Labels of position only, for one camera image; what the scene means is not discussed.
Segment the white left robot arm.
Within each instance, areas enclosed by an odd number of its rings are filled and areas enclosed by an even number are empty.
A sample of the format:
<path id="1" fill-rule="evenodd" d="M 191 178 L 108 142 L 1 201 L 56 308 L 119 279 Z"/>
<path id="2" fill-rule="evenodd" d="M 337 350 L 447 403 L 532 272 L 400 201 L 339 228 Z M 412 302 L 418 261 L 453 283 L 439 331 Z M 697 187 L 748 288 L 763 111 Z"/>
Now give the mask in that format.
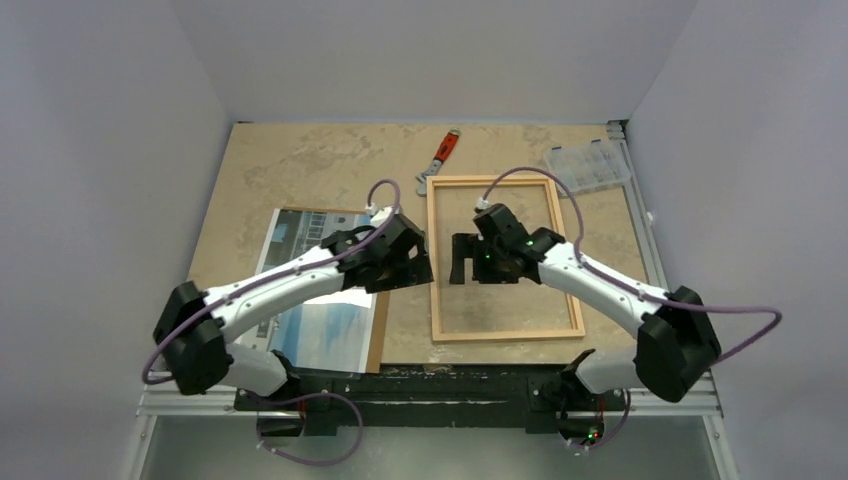
<path id="1" fill-rule="evenodd" d="M 219 287 L 175 287 L 153 331 L 155 358 L 184 396 L 230 386 L 259 395 L 272 408 L 297 399 L 298 382 L 284 356 L 238 343 L 273 316 L 350 289 L 368 294 L 427 284 L 433 271 L 425 233 L 405 215 L 336 231 L 274 269 Z"/>

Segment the light wooden picture frame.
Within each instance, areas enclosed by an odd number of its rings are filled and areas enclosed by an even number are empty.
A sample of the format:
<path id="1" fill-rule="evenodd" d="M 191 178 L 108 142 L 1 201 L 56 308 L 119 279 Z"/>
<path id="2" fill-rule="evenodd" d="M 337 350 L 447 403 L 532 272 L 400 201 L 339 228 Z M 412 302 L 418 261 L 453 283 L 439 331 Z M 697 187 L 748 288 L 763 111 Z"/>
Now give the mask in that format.
<path id="1" fill-rule="evenodd" d="M 465 262 L 465 283 L 451 285 L 451 237 L 473 233 L 478 196 L 493 175 L 429 178 L 426 194 L 427 248 L 434 280 L 430 285 L 432 338 L 447 342 L 513 342 L 582 339 L 586 327 L 579 301 L 526 279 L 517 284 L 480 284 Z"/>

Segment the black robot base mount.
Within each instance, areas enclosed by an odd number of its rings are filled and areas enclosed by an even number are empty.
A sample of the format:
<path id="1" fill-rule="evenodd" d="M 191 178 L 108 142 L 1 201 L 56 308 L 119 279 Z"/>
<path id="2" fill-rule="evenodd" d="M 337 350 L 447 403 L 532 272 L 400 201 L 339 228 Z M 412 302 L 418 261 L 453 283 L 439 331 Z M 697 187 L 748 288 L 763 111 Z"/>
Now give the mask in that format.
<path id="1" fill-rule="evenodd" d="M 580 394 L 560 364 L 389 364 L 370 374 L 300 371 L 263 398 L 240 389 L 234 407 L 265 436 L 333 436 L 341 427 L 518 428 L 594 442 L 625 410 L 619 389 Z"/>

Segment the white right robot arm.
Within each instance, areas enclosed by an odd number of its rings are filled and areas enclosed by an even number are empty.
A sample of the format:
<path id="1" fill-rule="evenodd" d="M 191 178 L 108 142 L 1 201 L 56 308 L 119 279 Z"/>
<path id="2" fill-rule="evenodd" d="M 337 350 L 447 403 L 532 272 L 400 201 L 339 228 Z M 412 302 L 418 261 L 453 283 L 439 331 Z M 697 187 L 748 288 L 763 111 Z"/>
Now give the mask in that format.
<path id="1" fill-rule="evenodd" d="M 528 232 L 501 203 L 478 212 L 473 222 L 474 232 L 451 238 L 450 283 L 464 283 L 470 260 L 477 283 L 527 279 L 559 290 L 634 338 L 622 350 L 586 350 L 565 367 L 561 392 L 569 404 L 584 407 L 602 393 L 626 388 L 645 388 L 677 403 L 720 356 L 722 347 L 693 290 L 668 292 L 592 264 L 561 234 L 545 227 Z"/>

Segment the brown backing board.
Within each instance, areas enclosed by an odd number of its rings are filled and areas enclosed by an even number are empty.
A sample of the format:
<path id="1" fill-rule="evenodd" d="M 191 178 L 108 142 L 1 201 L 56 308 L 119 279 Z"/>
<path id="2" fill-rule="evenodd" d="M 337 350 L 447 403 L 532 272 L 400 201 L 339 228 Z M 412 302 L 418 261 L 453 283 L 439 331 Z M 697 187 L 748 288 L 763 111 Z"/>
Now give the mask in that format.
<path id="1" fill-rule="evenodd" d="M 304 310 L 304 363 L 319 370 L 374 373 L 383 353 L 387 293 L 351 288 L 310 301 Z"/>

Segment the building photo print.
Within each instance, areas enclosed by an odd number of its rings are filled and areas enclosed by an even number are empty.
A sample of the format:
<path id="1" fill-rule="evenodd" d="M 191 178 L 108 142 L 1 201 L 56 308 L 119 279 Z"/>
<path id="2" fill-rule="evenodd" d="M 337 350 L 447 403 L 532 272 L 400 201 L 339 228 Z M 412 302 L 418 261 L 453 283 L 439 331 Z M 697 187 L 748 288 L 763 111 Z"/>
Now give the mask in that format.
<path id="1" fill-rule="evenodd" d="M 255 272 L 289 262 L 335 231 L 368 223 L 367 215 L 356 212 L 276 209 Z M 363 373 L 376 300 L 361 288 L 309 300 L 261 322 L 238 342 L 257 350 L 279 351 L 301 369 Z"/>

